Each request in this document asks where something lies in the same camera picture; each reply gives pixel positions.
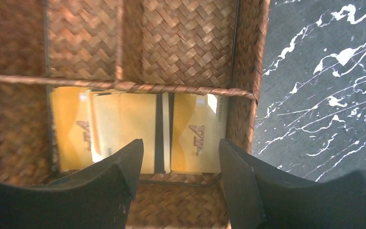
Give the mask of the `black striped yellow card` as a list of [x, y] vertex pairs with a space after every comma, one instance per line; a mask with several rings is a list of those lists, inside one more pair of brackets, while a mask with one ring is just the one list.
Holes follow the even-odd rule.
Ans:
[[170, 173], [170, 98], [168, 93], [91, 93], [93, 162], [109, 157], [134, 139], [142, 139], [141, 173]]

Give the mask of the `yellow VIP card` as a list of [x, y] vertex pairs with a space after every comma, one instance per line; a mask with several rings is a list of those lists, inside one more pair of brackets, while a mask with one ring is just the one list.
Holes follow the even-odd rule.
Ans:
[[214, 94], [175, 94], [171, 170], [220, 173], [219, 141], [225, 138], [228, 98]]
[[103, 159], [93, 111], [95, 94], [74, 86], [57, 87], [50, 94], [61, 172], [84, 169]]

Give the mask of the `brown woven basket card holder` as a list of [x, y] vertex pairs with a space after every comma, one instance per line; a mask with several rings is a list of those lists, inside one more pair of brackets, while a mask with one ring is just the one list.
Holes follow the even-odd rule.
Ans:
[[[225, 140], [250, 153], [267, 0], [0, 0], [0, 182], [61, 172], [51, 92], [228, 98]], [[222, 173], [140, 173], [124, 229], [231, 229]]]

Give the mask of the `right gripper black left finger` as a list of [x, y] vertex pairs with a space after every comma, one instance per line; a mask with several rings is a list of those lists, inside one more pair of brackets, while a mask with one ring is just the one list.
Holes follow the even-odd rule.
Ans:
[[0, 229], [123, 229], [140, 179], [143, 141], [46, 185], [0, 182]]

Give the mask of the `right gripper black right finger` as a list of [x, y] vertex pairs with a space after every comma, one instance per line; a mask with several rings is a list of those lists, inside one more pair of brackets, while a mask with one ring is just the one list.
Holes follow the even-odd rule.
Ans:
[[366, 171], [318, 183], [284, 172], [221, 139], [233, 229], [366, 229]]

